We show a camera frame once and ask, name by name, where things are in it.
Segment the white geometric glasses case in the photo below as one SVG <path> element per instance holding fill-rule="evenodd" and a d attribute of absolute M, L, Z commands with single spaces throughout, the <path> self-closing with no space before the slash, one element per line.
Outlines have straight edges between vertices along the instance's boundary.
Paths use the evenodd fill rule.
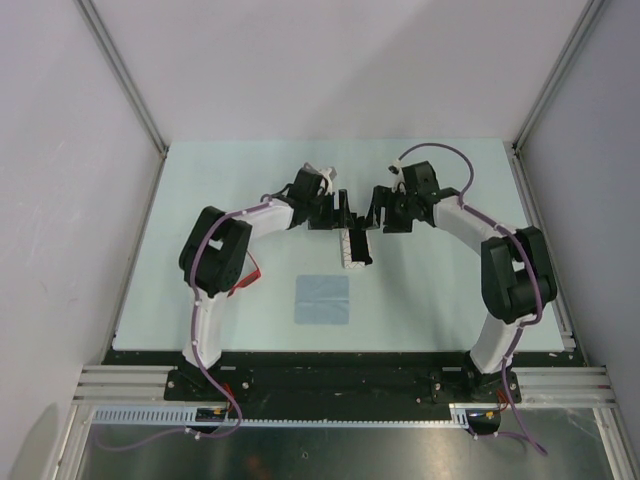
<path fill-rule="evenodd" d="M 345 269 L 365 268 L 373 264 L 366 230 L 343 229 L 340 233 L 342 266 Z"/>

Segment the blue cleaning cloth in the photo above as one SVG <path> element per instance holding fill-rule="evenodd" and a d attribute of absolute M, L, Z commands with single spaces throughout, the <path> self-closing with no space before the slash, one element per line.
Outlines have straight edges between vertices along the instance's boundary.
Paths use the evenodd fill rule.
<path fill-rule="evenodd" d="M 294 322 L 299 325 L 347 325 L 350 283 L 346 275 L 300 275 L 296 278 Z"/>

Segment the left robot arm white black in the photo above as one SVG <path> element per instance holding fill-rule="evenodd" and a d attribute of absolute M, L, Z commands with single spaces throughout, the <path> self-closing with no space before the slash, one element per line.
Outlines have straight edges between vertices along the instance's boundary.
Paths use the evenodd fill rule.
<path fill-rule="evenodd" d="M 185 385 L 197 398 L 210 399 L 220 390 L 221 376 L 211 367 L 222 354 L 224 304 L 240 281 L 250 244 L 303 224 L 311 230 L 356 226 L 347 191 L 334 188 L 336 176 L 333 167 L 316 169 L 306 163 L 292 182 L 262 195 L 254 206 L 229 212 L 208 206 L 201 211 L 179 256 L 179 268 L 194 295 L 183 355 L 196 367 Z"/>

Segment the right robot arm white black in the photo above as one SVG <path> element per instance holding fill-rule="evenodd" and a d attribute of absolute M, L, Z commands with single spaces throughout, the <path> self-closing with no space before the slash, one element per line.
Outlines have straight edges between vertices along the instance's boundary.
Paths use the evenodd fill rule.
<path fill-rule="evenodd" d="M 427 161 L 392 166 L 392 187 L 373 189 L 366 229 L 410 233 L 425 222 L 469 247 L 480 257 L 481 296 L 487 309 L 478 340 L 468 352 L 470 370 L 461 376 L 463 393 L 484 401 L 497 389 L 496 373 L 511 364 L 526 328 L 541 322 L 557 296 L 547 244 L 534 226 L 516 229 L 490 218 L 464 200 L 464 193 L 439 185 Z"/>

